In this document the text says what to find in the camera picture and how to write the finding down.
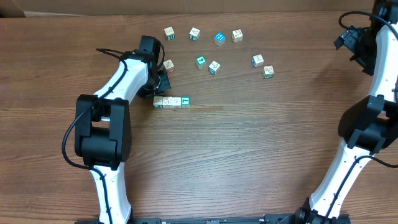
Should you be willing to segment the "blue X top block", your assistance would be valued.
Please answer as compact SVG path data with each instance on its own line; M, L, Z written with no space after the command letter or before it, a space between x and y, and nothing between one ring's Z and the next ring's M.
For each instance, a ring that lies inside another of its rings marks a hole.
M172 108L172 97L163 97L162 98L162 106L163 108Z

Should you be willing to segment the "wooden block with red print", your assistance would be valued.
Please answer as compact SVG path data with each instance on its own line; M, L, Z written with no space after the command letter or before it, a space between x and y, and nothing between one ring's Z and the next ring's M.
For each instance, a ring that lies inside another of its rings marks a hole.
M176 109L178 109L178 108L181 108L181 102L182 102L182 100L181 100L181 97L172 97L172 108L176 108Z

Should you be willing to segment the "green 7 top block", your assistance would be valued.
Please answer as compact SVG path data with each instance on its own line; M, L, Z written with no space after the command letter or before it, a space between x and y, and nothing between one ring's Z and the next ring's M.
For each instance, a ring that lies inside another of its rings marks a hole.
M191 100L189 96L181 97L181 108L190 108Z

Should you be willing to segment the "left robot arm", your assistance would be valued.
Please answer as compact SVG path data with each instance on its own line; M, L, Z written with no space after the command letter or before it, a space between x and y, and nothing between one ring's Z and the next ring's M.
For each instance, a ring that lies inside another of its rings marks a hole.
M160 40L143 35L139 47L120 52L101 49L116 57L119 67L109 82L92 95L80 95L75 120L75 154L82 169L91 172L98 194L100 214L96 223L132 223L124 166L132 147L129 106L135 96L153 99L171 88Z

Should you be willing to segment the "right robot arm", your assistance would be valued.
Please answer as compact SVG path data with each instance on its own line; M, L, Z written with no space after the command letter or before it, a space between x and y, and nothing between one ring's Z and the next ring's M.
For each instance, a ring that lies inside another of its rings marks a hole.
M293 214L264 215L264 223L349 223L340 213L366 164L397 139L397 1L375 1L368 27L345 26L335 40L373 81L368 96L340 119L338 152L319 187Z

